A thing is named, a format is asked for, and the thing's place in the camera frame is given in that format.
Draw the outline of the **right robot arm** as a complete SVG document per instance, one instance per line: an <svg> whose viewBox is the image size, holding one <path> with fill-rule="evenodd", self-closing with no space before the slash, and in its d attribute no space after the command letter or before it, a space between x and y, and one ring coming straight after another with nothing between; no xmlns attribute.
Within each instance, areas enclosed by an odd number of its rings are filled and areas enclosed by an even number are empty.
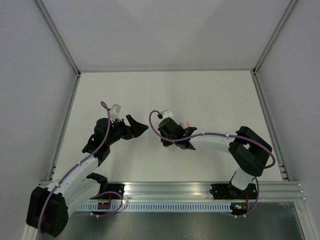
<svg viewBox="0 0 320 240"><path fill-rule="evenodd" d="M272 156L272 147L252 129L242 126L231 133L203 132L196 127L184 128L172 118L163 119L158 125L162 145L176 145L182 150L211 149L230 154L238 164L227 185L228 194L240 199L247 194L251 181L260 177Z"/></svg>

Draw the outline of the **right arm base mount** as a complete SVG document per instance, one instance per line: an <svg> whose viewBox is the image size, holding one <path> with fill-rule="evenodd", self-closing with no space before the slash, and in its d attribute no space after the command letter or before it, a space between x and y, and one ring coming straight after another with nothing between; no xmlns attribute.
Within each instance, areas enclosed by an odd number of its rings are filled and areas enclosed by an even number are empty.
<svg viewBox="0 0 320 240"><path fill-rule="evenodd" d="M254 183L250 183L245 190L239 190L230 183L215 183L209 193L214 200L255 200L258 190Z"/></svg>

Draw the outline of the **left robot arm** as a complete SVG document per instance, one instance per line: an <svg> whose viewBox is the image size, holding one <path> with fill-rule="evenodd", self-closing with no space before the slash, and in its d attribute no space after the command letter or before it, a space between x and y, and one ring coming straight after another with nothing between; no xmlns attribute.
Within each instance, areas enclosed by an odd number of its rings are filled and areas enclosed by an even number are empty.
<svg viewBox="0 0 320 240"><path fill-rule="evenodd" d="M137 138L149 128L129 114L126 119L129 124L123 119L97 120L78 162L56 182L32 191L26 216L28 226L57 237L70 216L90 197L104 199L108 195L108 179L94 171L108 157L112 144Z"/></svg>

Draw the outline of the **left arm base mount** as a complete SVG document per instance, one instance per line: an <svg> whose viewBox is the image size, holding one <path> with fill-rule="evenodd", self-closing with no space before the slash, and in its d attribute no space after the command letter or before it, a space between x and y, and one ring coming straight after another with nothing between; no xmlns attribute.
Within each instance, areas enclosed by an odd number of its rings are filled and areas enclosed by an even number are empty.
<svg viewBox="0 0 320 240"><path fill-rule="evenodd" d="M93 200L119 200L120 197L117 194L121 197L124 196L125 185L122 183L109 183L107 177L94 172L89 174L86 178L92 179L99 184L99 192L91 198Z"/></svg>

